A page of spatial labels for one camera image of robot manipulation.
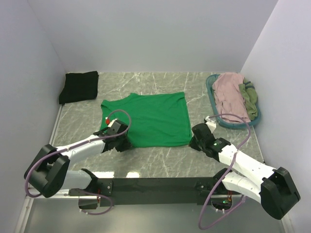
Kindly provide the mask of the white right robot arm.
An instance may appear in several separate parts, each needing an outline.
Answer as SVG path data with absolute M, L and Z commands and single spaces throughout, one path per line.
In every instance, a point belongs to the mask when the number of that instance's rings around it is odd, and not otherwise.
M 189 146 L 207 157 L 225 164 L 214 176 L 213 187 L 205 190 L 212 195 L 227 190 L 240 193 L 261 204 L 271 217 L 282 219 L 301 199 L 289 173 L 283 167 L 273 168 L 240 151 L 223 138 L 215 138 L 215 125 L 200 123 L 192 128 Z

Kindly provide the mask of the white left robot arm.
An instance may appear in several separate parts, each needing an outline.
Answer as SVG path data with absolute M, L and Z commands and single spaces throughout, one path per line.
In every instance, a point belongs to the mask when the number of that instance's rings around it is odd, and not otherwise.
M 70 171 L 69 167 L 92 155 L 112 149 L 125 151 L 131 147 L 127 132 L 131 124 L 119 119 L 84 140 L 58 148 L 50 144 L 41 148 L 24 174 L 25 192 L 31 198 L 54 196 L 62 189 L 79 189 L 86 195 L 100 190 L 98 177 L 87 169 Z

